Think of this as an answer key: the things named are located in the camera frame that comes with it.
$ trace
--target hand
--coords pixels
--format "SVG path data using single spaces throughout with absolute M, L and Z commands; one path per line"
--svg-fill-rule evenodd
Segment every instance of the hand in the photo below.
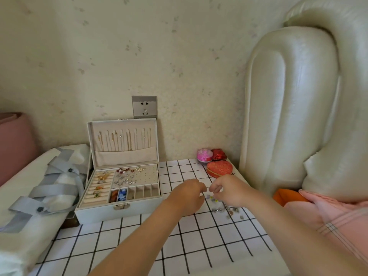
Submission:
M 217 178 L 209 187 L 209 191 L 214 193 L 215 199 L 222 200 L 227 205 L 234 207 L 246 207 L 246 198 L 257 192 L 234 175 L 224 175 Z
M 190 179 L 174 188 L 166 200 L 177 207 L 182 216 L 187 216 L 197 212 L 202 206 L 205 197 L 200 195 L 206 191 L 204 183 L 198 179 Z

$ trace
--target person's left hand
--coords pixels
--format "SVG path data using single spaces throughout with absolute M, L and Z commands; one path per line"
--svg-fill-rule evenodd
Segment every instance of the person's left hand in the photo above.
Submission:
M 166 200 L 177 207 L 182 216 L 187 216 L 195 213 L 202 206 L 205 197 L 201 196 L 201 192 L 206 191 L 204 183 L 198 179 L 190 179 L 174 188 Z

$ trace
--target metal latch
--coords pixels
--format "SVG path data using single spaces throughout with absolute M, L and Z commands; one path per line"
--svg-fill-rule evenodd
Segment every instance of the metal latch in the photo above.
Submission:
M 124 204 L 115 204 L 114 205 L 114 210 L 122 210 L 122 209 L 127 209 L 130 207 L 130 204 L 128 203 L 124 203 Z

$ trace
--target person's left arm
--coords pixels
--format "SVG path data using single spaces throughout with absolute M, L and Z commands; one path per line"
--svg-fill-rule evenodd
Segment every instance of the person's left arm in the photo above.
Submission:
M 113 250 L 90 276 L 148 275 L 157 255 L 183 216 L 195 213 L 205 201 L 207 190 L 197 179 L 178 185 L 157 209 Z

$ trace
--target forearm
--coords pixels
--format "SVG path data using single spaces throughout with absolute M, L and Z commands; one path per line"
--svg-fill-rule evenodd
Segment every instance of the forearm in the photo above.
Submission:
M 254 190 L 244 206 L 270 236 L 293 275 L 368 275 L 368 268 Z
M 149 218 L 111 252 L 90 275 L 147 275 L 181 217 L 182 213 L 179 209 L 164 200 Z

